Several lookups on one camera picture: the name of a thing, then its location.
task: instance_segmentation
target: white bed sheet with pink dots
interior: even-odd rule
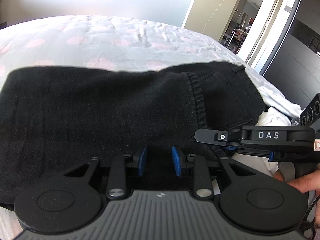
[[[61,16],[0,30],[0,88],[9,72],[27,66],[79,66],[143,72],[210,61],[245,65],[238,56],[208,36],[146,20]],[[286,100],[265,78],[248,66],[246,73],[267,105],[292,117],[300,115],[300,106]],[[10,240],[20,231],[14,213],[0,207],[0,239]]]

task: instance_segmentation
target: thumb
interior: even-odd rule
[[[301,193],[311,190],[318,190],[320,189],[320,170],[316,170],[313,173],[290,181],[288,184],[292,187],[295,187]]]

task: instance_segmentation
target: door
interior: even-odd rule
[[[239,0],[191,0],[182,28],[221,41]]]
[[[275,3],[273,4],[272,10],[269,14],[269,17],[268,17],[264,27],[262,28],[260,35],[259,35],[259,38],[258,38],[257,42],[255,43],[255,45],[253,46],[251,53],[246,60],[246,63],[248,65],[251,66],[251,64],[254,62],[255,58],[257,57],[258,52],[260,51],[263,43],[265,42],[265,40],[271,30],[273,23],[276,20],[276,17],[279,13],[282,2],[283,2],[283,0],[275,0]]]

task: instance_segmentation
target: bed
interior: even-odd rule
[[[179,27],[147,20],[103,16],[61,16],[34,20],[0,30],[0,88],[9,72],[26,66],[79,66],[111,71],[159,71],[191,62],[245,63],[212,38]],[[246,65],[268,112],[258,125],[289,126],[302,112],[299,105]],[[266,174],[275,163],[260,157],[234,158]],[[0,239],[22,231],[14,212],[0,207]]]

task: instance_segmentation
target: black pants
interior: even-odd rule
[[[199,144],[199,128],[255,125],[265,105],[244,67],[211,62],[160,72],[126,73],[33,67],[9,74],[0,94],[0,203],[77,162],[148,146],[140,185],[186,189],[175,177],[171,147],[225,155]]]

